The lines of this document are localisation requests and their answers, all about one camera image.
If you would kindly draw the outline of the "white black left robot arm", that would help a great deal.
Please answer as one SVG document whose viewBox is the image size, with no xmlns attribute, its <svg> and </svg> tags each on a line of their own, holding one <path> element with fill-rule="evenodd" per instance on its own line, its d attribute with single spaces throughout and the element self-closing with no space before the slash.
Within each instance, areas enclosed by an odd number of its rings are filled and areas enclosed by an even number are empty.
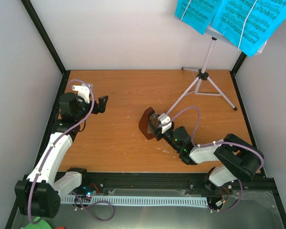
<svg viewBox="0 0 286 229">
<path fill-rule="evenodd" d="M 24 180 L 15 185 L 16 202 L 22 215 L 36 224 L 41 218 L 57 215 L 61 201 L 72 191 L 86 191 L 90 181 L 87 170 L 72 167 L 59 180 L 58 168 L 77 134 L 84 129 L 85 117 L 104 113 L 108 96 L 99 97 L 97 102 L 84 93 L 63 93 L 59 100 L 58 119 L 54 122 L 49 142 L 39 162 Z"/>
</svg>

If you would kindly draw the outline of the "brown wooden metronome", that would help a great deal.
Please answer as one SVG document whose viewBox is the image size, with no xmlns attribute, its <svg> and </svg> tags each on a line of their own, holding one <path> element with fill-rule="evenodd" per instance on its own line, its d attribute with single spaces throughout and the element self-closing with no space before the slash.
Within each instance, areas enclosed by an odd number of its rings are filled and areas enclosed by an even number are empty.
<svg viewBox="0 0 286 229">
<path fill-rule="evenodd" d="M 150 119 L 150 116 L 153 115 L 155 113 L 154 109 L 152 107 L 149 107 L 147 108 L 140 121 L 139 121 L 139 130 L 141 131 L 141 133 L 144 135 L 144 137 L 147 139 L 147 140 L 151 140 L 154 138 L 154 134 L 153 133 L 148 133 L 148 126 L 149 126 L 149 119 Z"/>
</svg>

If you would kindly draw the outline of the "clear acrylic metronome cover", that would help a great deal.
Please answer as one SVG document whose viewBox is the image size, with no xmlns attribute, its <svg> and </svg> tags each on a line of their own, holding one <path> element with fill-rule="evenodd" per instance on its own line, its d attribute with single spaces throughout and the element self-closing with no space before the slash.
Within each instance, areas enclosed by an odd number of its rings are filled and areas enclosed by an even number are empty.
<svg viewBox="0 0 286 229">
<path fill-rule="evenodd" d="M 148 126 L 147 126 L 147 133 L 153 134 L 159 129 L 159 115 L 157 113 L 153 113 L 149 116 Z"/>
</svg>

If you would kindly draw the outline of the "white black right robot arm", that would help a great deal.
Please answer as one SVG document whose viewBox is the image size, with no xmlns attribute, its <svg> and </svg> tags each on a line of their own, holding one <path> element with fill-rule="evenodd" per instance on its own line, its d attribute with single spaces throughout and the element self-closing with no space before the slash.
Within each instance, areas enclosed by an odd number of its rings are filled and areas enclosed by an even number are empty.
<svg viewBox="0 0 286 229">
<path fill-rule="evenodd" d="M 204 178 L 204 187 L 209 193 L 235 180 L 252 181 L 255 173 L 264 165 L 264 155 L 234 134 L 200 145 L 192 142 L 184 126 L 175 128 L 165 114 L 150 112 L 146 121 L 141 120 L 140 123 L 145 124 L 141 131 L 148 140 L 164 139 L 187 165 L 211 161 L 222 163 L 219 167 L 211 168 Z"/>
</svg>

